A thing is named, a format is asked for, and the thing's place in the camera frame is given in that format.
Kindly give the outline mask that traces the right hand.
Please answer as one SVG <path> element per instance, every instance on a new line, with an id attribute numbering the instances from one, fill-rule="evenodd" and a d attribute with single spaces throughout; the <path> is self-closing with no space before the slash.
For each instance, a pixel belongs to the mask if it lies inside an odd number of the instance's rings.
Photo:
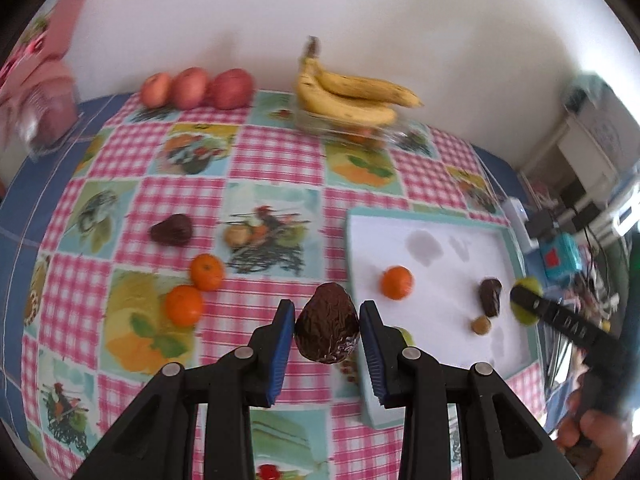
<path id="1" fill-rule="evenodd" d="M 615 411 L 604 412 L 590 408 L 581 418 L 577 418 L 582 403 L 582 390 L 590 369 L 585 365 L 578 368 L 574 377 L 574 390 L 565 403 L 566 414 L 556 425 L 556 447 L 565 454 L 575 446 L 580 437 L 585 437 L 600 450 L 598 460 L 586 479 L 614 479 L 631 456 L 637 444 L 632 437 L 631 400 L 625 399 Z"/>

